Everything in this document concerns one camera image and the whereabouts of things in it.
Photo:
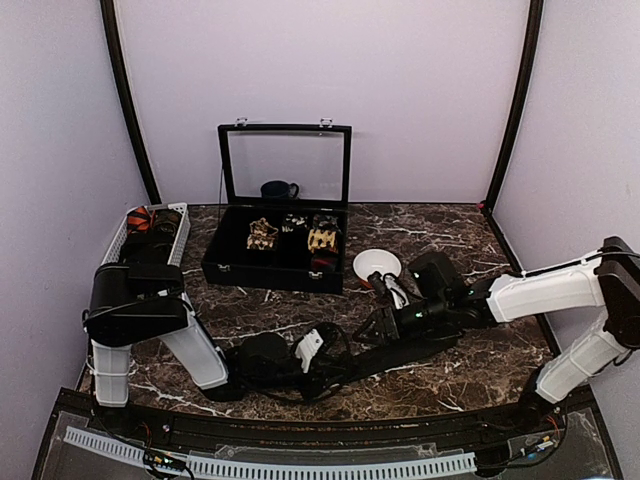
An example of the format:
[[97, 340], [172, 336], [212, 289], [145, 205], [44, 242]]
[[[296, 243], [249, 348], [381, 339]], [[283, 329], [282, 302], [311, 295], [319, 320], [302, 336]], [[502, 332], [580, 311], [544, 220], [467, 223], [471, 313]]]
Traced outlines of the black necktie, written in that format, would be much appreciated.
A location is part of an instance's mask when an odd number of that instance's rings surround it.
[[444, 339], [419, 337], [372, 348], [354, 357], [354, 367], [344, 382], [355, 382], [411, 362], [429, 359], [454, 347], [458, 339], [458, 336]]

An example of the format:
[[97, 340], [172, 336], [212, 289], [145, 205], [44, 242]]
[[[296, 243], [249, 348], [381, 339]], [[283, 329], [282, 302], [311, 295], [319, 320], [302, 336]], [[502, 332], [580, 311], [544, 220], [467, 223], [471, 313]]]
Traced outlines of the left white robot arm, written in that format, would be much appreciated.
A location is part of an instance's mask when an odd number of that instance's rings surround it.
[[141, 427], [128, 404], [134, 345], [160, 340], [213, 401], [239, 401], [256, 392], [309, 404], [329, 398], [354, 372], [349, 340], [335, 323], [315, 325], [293, 345], [275, 332], [253, 335], [223, 350], [199, 320], [180, 269], [170, 264], [106, 263], [94, 275], [83, 327], [91, 344], [94, 396], [101, 417], [120, 436]]

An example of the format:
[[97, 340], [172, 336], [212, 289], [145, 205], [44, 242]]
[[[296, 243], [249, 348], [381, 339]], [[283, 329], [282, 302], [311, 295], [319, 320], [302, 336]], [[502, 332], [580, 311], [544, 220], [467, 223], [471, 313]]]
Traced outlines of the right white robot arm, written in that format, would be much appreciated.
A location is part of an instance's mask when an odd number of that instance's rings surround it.
[[571, 347], [531, 375], [510, 424], [521, 434], [534, 432], [587, 379], [639, 348], [639, 255], [617, 236], [592, 252], [550, 267], [504, 273], [467, 284], [451, 259], [427, 252], [408, 267], [417, 301], [401, 284], [401, 264], [382, 249], [360, 252], [356, 276], [390, 306], [370, 315], [354, 334], [375, 351], [409, 351], [416, 341], [429, 355], [453, 345], [470, 329], [493, 328], [549, 312], [594, 307], [599, 314]]

